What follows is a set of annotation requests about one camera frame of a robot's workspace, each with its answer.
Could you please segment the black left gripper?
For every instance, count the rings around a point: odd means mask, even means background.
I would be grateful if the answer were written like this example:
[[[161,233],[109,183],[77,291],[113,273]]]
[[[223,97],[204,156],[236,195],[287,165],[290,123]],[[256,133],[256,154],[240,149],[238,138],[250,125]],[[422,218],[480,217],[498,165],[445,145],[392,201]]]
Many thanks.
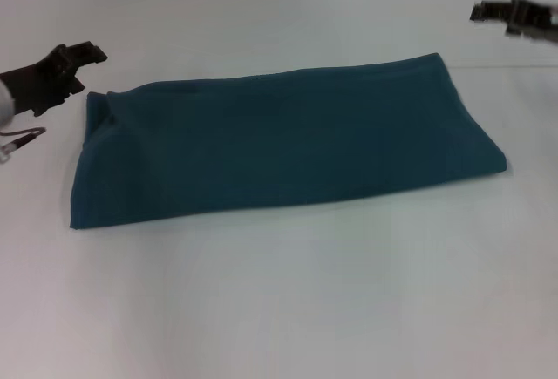
[[[0,73],[0,82],[14,101],[14,114],[33,111],[35,116],[63,104],[85,87],[74,75],[74,65],[105,62],[108,56],[90,41],[59,45],[35,64]]]

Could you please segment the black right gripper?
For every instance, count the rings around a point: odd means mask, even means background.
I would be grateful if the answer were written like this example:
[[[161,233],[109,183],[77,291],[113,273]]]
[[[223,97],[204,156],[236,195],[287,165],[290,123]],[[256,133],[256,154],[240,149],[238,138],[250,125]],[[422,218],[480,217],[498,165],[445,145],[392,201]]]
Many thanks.
[[[558,4],[530,0],[484,0],[473,6],[469,20],[507,23],[507,37],[558,43]]]

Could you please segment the blue t-shirt with white print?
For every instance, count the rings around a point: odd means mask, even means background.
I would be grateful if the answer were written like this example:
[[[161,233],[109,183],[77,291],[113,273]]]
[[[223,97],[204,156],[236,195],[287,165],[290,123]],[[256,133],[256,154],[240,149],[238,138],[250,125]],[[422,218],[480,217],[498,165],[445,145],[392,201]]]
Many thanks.
[[[507,170],[438,54],[86,99],[73,229],[359,200]]]

